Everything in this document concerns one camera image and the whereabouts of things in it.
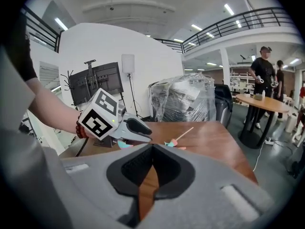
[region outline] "railing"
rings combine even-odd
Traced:
[[[27,6],[24,5],[21,12],[27,18],[27,31],[30,34],[30,39],[58,52],[61,32],[57,33]]]
[[[182,43],[171,40],[156,40],[161,41],[174,50],[178,50],[180,53],[185,53],[204,43],[229,34],[270,26],[294,27],[294,23],[283,8],[272,7],[236,14],[208,26]]]
[[[157,38],[154,38],[154,39],[157,41],[160,41],[161,43],[165,44],[166,46],[169,46],[170,48],[172,48],[174,51],[176,51],[178,53],[184,53],[183,45],[180,42],[175,42],[175,41],[165,40],[165,39],[157,39]]]

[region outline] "hand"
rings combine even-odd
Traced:
[[[86,135],[89,137],[89,138],[96,138],[94,135],[92,135],[90,132],[88,132],[86,129],[85,129],[85,133]]]

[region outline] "ceiling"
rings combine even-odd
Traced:
[[[227,3],[235,14],[248,11],[245,0],[74,0],[69,4],[81,10],[84,22],[105,23],[124,27],[154,38],[185,40],[198,32],[196,24],[205,28],[230,17],[224,8]],[[62,30],[56,17],[68,27],[75,25],[67,11],[51,2],[43,19],[56,31]]]
[[[276,64],[278,60],[282,60],[289,67],[287,70],[293,70],[293,67],[305,62],[304,48],[297,44],[280,43],[280,42],[265,42],[265,43],[250,43],[227,48],[229,64],[231,66],[247,66],[252,63],[252,55],[260,56],[259,50],[262,46],[272,49],[271,57],[268,59],[272,64]],[[300,59],[294,64],[290,64],[295,58]],[[207,63],[215,63],[217,66],[211,66]],[[203,54],[195,59],[188,60],[183,63],[186,69],[219,69],[222,64],[220,51],[216,50],[210,53]]]

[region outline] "plastic-wrapped object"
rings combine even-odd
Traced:
[[[151,94],[158,122],[216,120],[214,79],[201,73],[159,81]]]

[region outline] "black sleeve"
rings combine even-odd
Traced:
[[[276,74],[277,81],[278,82],[283,82],[284,81],[284,73],[282,71],[278,71]]]
[[[30,55],[30,37],[26,31],[26,17],[20,14],[4,43],[5,50],[17,72],[24,81],[36,78]]]
[[[260,65],[260,62],[259,62],[259,59],[257,58],[257,59],[255,59],[254,61],[253,61],[253,63],[251,64],[251,69],[252,70],[254,70],[254,71],[256,71],[256,69],[257,69],[257,67]]]

